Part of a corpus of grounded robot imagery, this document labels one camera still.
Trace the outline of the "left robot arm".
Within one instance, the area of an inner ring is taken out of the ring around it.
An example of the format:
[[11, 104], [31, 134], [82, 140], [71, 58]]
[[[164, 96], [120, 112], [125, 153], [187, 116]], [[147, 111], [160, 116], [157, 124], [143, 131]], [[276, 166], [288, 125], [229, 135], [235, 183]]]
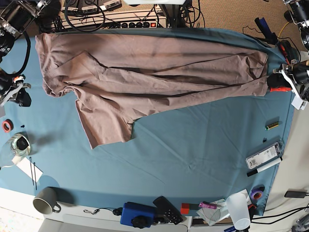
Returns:
[[[285, 0], [288, 10], [284, 13], [287, 24], [297, 25], [301, 40], [306, 49], [309, 48], [309, 2], [307, 0]], [[267, 85], [273, 91], [293, 91], [302, 100], [309, 100], [309, 61], [301, 61], [300, 51], [294, 55], [291, 41], [271, 32], [267, 23], [256, 20], [268, 44], [279, 48], [286, 63], [273, 71], [267, 79]]]

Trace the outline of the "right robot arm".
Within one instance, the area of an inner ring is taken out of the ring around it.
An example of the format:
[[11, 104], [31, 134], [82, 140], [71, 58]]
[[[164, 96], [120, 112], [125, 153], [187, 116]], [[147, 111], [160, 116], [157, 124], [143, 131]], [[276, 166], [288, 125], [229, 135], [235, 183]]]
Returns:
[[31, 49], [31, 41], [26, 29], [41, 16], [49, 4], [49, 0], [14, 0], [0, 14], [0, 57], [3, 58], [12, 50], [20, 36], [23, 35], [27, 42], [26, 55], [20, 70], [14, 73], [0, 70], [1, 107], [9, 101], [19, 104], [20, 107], [31, 106], [31, 97], [26, 92], [31, 85], [24, 82], [26, 77], [23, 75]]

